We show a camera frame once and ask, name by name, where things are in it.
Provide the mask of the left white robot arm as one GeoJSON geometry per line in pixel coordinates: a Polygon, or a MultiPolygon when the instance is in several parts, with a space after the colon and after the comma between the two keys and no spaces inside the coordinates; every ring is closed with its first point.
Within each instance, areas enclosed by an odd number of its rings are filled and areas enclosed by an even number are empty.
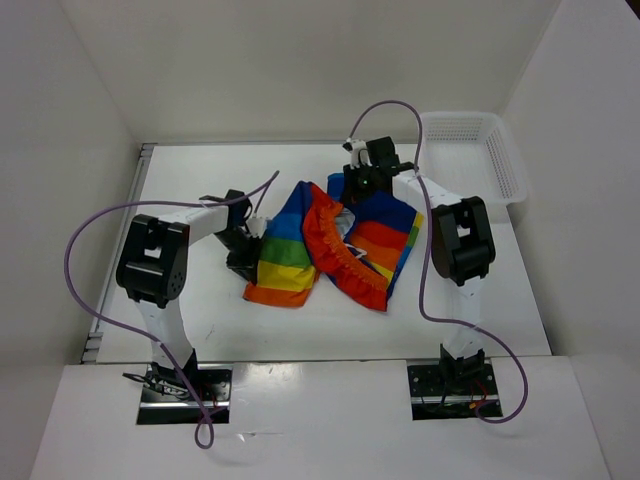
{"type": "Polygon", "coordinates": [[[189,248],[214,236],[227,249],[226,267],[246,281],[257,278],[257,262],[268,221],[254,213],[243,192],[205,197],[194,208],[154,217],[136,215],[116,269],[116,282],[134,302],[152,337],[149,382],[175,398],[196,394],[201,375],[188,340],[179,297],[186,286],[189,248]]]}

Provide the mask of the rainbow striped shorts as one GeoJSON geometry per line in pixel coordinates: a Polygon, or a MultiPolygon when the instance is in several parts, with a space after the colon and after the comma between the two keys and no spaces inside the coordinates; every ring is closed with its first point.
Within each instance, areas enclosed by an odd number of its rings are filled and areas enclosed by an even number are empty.
{"type": "Polygon", "coordinates": [[[257,274],[245,300],[274,307],[303,306],[322,275],[356,303],[388,308],[424,217],[389,193],[377,191],[355,204],[342,203],[341,174],[326,188],[300,181],[266,223],[257,274]]]}

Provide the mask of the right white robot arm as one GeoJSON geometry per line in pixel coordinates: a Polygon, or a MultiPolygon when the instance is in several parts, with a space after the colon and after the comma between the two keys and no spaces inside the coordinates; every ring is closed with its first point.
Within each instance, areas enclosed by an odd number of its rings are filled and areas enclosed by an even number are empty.
{"type": "Polygon", "coordinates": [[[342,199],[362,202],[378,192],[390,193],[428,217],[428,255],[437,274],[450,283],[456,331],[440,346],[438,378],[445,393],[460,393],[479,381],[485,353],[481,334],[480,298],[496,250],[484,201],[464,198],[402,162],[390,137],[347,139],[351,156],[343,168],[342,199]]]}

